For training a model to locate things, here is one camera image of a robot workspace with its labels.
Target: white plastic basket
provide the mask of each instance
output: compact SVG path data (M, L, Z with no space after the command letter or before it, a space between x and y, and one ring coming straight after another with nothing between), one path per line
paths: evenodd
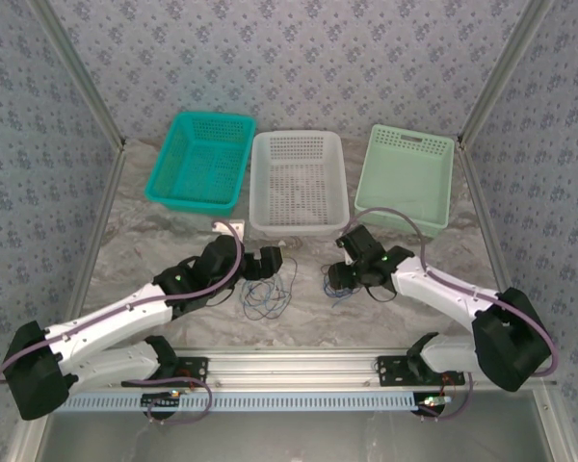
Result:
M295 130L252 142L250 224L268 236L322 236L349 222L340 137Z

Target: teal plastic basket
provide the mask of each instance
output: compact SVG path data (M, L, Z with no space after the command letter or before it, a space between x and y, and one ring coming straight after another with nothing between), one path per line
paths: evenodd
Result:
M390 207L412 218L422 233L433 238L448 225L453 164L453 140L375 125L355 196L355 212ZM359 220L414 232L402 218L384 212L372 212Z
M181 113L173 120L145 197L172 210L231 215L256 121L245 115Z

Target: basket handle hole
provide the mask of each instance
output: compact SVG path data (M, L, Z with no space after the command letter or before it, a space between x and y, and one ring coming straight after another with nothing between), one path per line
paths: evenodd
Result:
M422 142L421 138L410 137L409 135L401 135L401 140L403 141L413 141L413 142Z

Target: wall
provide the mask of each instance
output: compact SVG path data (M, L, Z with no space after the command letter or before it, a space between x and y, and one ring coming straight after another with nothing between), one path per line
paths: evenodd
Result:
M525 0L52 0L126 137L179 111L259 129L457 134Z
M112 160L25 1L0 0L0 362L65 310ZM0 387L0 460L16 420Z
M513 284L561 349L578 426L578 0L555 2L470 152Z

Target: purple cable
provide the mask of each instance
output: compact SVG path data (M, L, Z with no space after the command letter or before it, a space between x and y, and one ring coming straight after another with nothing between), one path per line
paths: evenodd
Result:
M235 262L233 263L233 267L231 267L231 269L229 270L229 272L226 274L226 276L223 279L221 279L216 284L211 285L210 287L206 287L205 289L201 289L200 291L196 291L196 292L191 292L189 294L156 295L156 296L149 296L148 298L142 298L141 300L130 301L127 304L124 304L123 306L119 306L115 310L109 311L109 312L107 312L107 313L105 313L105 314L103 314L97 318L94 318L92 320L75 325L72 329L68 330L67 332L64 332L61 335L57 335L56 337L52 337L50 339L43 340L42 342L38 342L37 344L33 344L31 346L23 348L22 350L18 351L13 356L9 357L9 359L7 359L0 366L0 384L7 383L7 381L4 378L2 378L1 375L5 371L6 368L8 368L12 364L14 364L17 360L21 359L22 357L24 357L24 356L26 356L26 355L34 352L34 351L37 351L38 349L49 347L50 345L55 344L56 342L59 342L64 336L70 337L72 335L75 335L75 334L81 332L82 330L90 327L91 325L95 325L101 321L105 321L105 320L121 313L122 311L126 311L129 309L129 305L130 305L130 307L135 308L137 306L144 305L146 303L151 303L153 301L188 300L190 298L196 298L198 296L208 295L208 294L216 291L220 287L222 287L226 282L228 282L233 277L233 275L237 272L238 268L240 268L240 262L242 261L242 243L240 242L240 237L238 236L238 233L235 231L233 226L231 226L227 221L225 221L224 219L216 219L214 222L224 224L227 227L227 229L233 235L233 239L235 240L236 249L237 249L236 250L237 251L236 258L235 258Z
M175 382L187 382L187 383L195 383L199 387L203 387L205 391L208 393L208 402L205 405L205 409L203 409L200 413L190 419L172 419L170 421L161 421L159 419L154 419L152 417L152 408L154 404L158 401L162 401L163 398L155 398L152 402L147 406L147 417L149 418L150 422L156 422L160 425L188 425L194 424L199 422L200 420L204 419L209 413L210 409L212 408L213 397L212 397L212 390L208 386L207 383L199 380L198 378L193 377L173 377L173 378L157 378L154 380L129 380L127 383L130 385L138 385L138 386L148 386L148 385L165 385L167 383L175 383Z
M448 414L447 416L439 416L436 412L433 411L433 409L430 409L426 406L417 406L417 407L424 412L432 414L433 418L436 421L449 421L450 419L458 417L460 414L462 414L464 411L467 410L469 404L471 403L471 399L473 399L473 375L471 374L471 372L467 372L466 374L469 379L469 390L467 391L466 398L464 399L460 407L452 414Z
M455 284L453 282L446 281L442 277L440 277L437 274L434 274L432 271L428 270L428 267L426 265L426 238L424 238L424 235L420 231L420 228L417 227L417 225L413 222L413 220L411 218L409 218L407 215L403 214L402 212L399 212L399 211L394 210L394 209L390 209L388 207L373 207L371 209L366 209L366 210L360 212L359 214L355 215L353 218L351 218L349 220L349 222L347 223L347 226L345 226L345 228L343 229L343 234L347 232L347 230L351 227L351 225L353 223L355 223L357 221L358 218L360 218L363 215L370 214L371 212L386 212L388 214L397 215L398 217L404 219L413 228L413 230L417 234L418 239L420 240L420 263L422 264L422 268L424 269L424 272L428 276L430 276L434 281L438 282L439 284L441 284L445 287L448 287L454 291L460 292L461 294L473 296L472 291L465 289L464 287L459 286L458 284ZM527 315L522 313L516 307L511 306L509 303L506 303L505 301L499 300L498 298L495 298L495 297L490 296L490 295L485 295L485 294L480 294L480 293L476 293L475 297L480 299L480 300L487 301L489 303L498 305L501 308L503 308L504 310L509 311L513 315L517 316L518 318L521 318L530 327L532 327L536 332L538 332L539 336L548 345L548 348L550 349L550 354L552 355L552 361L550 363L550 366L541 372L534 373L533 377L545 377L547 375L552 374L559 367L559 351L557 350L557 347L555 346L554 342L552 341L552 339L548 335L548 332L546 332L543 327L541 327L537 322L535 322L530 317L528 317Z

